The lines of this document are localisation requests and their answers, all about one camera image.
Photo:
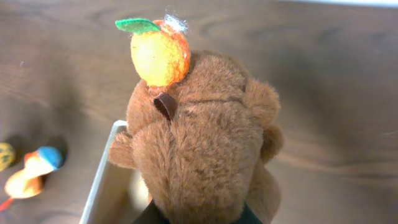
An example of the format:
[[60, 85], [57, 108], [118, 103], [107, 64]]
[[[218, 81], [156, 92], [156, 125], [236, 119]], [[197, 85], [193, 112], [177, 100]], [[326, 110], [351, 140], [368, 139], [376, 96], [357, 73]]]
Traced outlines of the yellow ball with blue letters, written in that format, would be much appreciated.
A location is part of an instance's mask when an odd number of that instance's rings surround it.
[[15, 149], [7, 142], [0, 143], [0, 171], [11, 166], [16, 158]]

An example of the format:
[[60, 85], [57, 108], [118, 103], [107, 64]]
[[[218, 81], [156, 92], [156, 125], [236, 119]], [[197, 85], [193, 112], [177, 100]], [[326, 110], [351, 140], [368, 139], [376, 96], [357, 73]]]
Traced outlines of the orange rubber duck blue cap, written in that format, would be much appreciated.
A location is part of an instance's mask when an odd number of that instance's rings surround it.
[[5, 211], [14, 200], [26, 199], [40, 194], [43, 190], [42, 177], [59, 170], [65, 159], [59, 149], [41, 146], [24, 156], [24, 168], [8, 178], [4, 190], [8, 199], [1, 204]]

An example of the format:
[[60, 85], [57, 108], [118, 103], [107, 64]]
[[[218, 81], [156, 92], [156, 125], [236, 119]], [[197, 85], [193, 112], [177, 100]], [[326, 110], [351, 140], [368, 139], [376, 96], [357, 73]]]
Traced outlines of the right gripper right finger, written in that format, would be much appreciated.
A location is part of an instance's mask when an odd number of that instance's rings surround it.
[[231, 224], [262, 224], [262, 222], [249, 208], [249, 205], [244, 202], [242, 213], [240, 214], [239, 218], [233, 221]]

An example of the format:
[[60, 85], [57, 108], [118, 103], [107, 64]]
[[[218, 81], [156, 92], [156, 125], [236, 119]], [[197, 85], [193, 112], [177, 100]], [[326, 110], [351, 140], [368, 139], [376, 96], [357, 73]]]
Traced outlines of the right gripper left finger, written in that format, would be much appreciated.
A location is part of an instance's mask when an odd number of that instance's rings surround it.
[[170, 224], [153, 200], [132, 224]]

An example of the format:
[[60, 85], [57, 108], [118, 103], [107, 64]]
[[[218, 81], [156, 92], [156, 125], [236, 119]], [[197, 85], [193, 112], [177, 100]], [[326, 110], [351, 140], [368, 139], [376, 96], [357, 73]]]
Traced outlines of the brown plush bear with orange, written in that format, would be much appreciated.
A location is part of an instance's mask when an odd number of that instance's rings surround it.
[[270, 223], [281, 201], [266, 169], [284, 143], [277, 92], [231, 57], [190, 50], [173, 17], [115, 24], [131, 34], [140, 80], [109, 161], [141, 173], [170, 223], [232, 223], [244, 202]]

